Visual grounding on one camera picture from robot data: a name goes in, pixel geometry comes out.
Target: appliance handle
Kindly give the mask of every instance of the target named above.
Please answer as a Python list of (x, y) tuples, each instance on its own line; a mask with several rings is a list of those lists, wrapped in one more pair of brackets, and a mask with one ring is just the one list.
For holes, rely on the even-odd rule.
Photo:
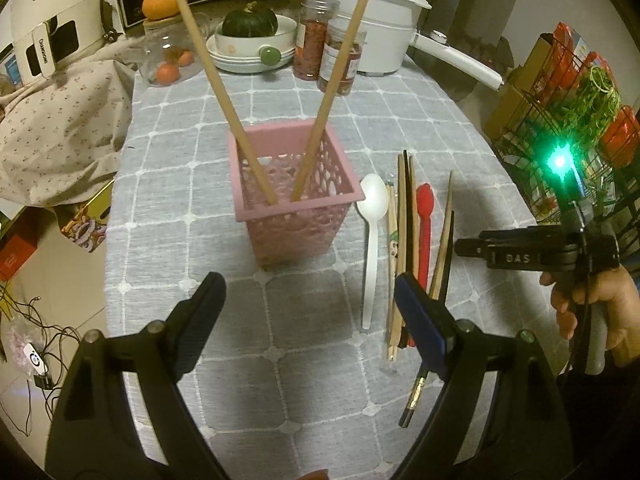
[(443, 60), (493, 90), (497, 90), (504, 83), (500, 74), (487, 65), (480, 63), (477, 59), (456, 50), (448, 44), (427, 38), (418, 32), (415, 33), (415, 37), (409, 46), (414, 46), (427, 54), (431, 54), (433, 57)]
[(31, 39), (42, 75), (47, 78), (51, 77), (56, 71), (56, 60), (53, 59), (53, 51), (49, 41), (49, 25), (46, 22), (37, 25), (31, 31)]

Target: red spoon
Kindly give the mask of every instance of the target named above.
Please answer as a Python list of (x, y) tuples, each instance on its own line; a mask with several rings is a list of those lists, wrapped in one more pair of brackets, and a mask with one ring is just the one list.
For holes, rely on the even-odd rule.
[(429, 275), (429, 255), (431, 251), (431, 213), (435, 199), (429, 184), (422, 184), (415, 192), (415, 199), (420, 215), (420, 259), (418, 264), (418, 283), (422, 290), (427, 290)]

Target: pumpkin stem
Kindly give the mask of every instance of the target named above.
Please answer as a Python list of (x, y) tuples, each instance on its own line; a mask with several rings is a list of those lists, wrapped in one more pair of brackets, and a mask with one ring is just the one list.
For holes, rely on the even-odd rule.
[(254, 12), (254, 7), (258, 4), (258, 2), (249, 2), (244, 6), (244, 12)]

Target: black sleeve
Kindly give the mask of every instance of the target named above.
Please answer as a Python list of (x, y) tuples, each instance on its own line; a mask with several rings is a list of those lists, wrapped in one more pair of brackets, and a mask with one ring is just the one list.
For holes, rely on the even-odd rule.
[(623, 412), (638, 378), (640, 359), (619, 368), (610, 351), (606, 352), (606, 366), (600, 375), (588, 376), (571, 371), (566, 378), (564, 374), (558, 377), (571, 427), (576, 464), (601, 443), (607, 430)]

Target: green light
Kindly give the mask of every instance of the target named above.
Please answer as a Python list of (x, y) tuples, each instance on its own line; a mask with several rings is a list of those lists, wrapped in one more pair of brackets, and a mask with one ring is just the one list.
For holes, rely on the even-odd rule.
[(560, 180), (564, 180), (564, 176), (571, 170), (574, 165), (574, 158), (571, 155), (569, 145), (566, 144), (562, 148), (558, 146), (546, 162), (551, 171), (553, 171)]

